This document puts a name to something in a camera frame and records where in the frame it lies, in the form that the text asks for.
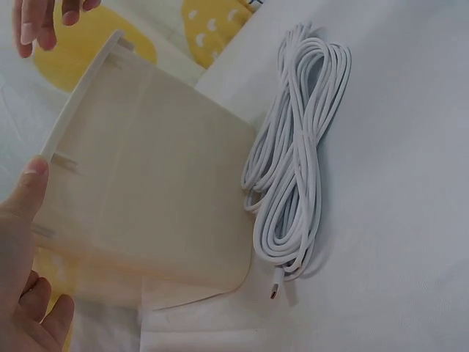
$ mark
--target wire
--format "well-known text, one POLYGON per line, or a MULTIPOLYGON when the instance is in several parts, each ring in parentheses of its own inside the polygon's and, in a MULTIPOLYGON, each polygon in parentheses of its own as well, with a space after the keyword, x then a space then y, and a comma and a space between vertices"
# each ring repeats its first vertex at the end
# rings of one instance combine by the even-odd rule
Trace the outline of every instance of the wire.
POLYGON ((310 23, 288 31, 278 50, 280 84, 241 181, 245 209, 256 214, 254 250, 276 266, 271 298, 311 259, 321 216, 317 145, 350 68, 349 49, 314 37, 310 23))

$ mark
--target cable connector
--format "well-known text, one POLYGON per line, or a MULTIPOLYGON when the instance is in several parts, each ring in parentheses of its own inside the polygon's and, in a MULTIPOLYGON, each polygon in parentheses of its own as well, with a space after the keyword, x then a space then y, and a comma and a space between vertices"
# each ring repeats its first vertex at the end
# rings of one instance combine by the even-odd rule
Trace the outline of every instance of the cable connector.
POLYGON ((277 296, 277 292, 280 285, 284 283, 285 271, 281 266, 277 266, 273 273, 273 284, 272 292, 270 293, 270 299, 274 299, 277 296))

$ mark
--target hand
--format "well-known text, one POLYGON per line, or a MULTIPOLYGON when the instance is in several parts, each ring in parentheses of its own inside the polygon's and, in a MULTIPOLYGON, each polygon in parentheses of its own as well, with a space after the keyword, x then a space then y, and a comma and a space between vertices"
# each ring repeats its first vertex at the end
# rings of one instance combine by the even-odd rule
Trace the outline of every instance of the hand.
MULTIPOLYGON (((101 0, 85 0, 81 6, 83 11, 98 7, 101 0)), ((80 18, 81 0, 63 0, 62 23, 73 26, 80 18)), ((30 57, 32 42, 44 50, 52 50, 57 44, 56 32, 53 28, 53 8, 55 0, 14 0, 13 33, 21 57, 30 57)))
POLYGON ((33 158, 12 195, 0 204, 0 351, 59 352, 73 319, 61 296, 45 318, 51 286, 32 271, 31 223, 43 203, 48 163, 33 158))

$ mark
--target yellow shape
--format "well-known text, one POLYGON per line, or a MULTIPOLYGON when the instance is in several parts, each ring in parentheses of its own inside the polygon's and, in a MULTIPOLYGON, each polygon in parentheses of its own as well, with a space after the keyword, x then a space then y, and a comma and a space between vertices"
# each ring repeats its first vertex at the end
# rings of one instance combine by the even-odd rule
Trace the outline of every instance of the yellow shape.
POLYGON ((208 68, 252 12, 238 0, 184 0, 181 15, 194 59, 208 68))
POLYGON ((133 24, 103 5, 82 12, 76 25, 66 27, 62 25, 61 6, 56 4, 53 19, 57 47, 52 51, 37 47, 34 63, 49 82, 66 92, 75 88, 101 47, 118 29, 123 30, 125 38, 135 45, 137 54, 156 64, 153 43, 133 24))

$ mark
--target white fabric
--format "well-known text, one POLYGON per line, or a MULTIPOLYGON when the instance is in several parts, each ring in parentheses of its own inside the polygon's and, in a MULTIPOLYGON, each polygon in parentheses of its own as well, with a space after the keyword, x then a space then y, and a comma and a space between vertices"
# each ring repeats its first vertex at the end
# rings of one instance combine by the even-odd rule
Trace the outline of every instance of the white fabric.
POLYGON ((319 150, 313 275, 270 302, 270 273, 254 264, 230 296, 149 314, 142 351, 467 349, 468 13, 457 0, 272 0, 259 10, 197 85, 245 120, 266 112, 276 49, 298 21, 352 51, 319 150))

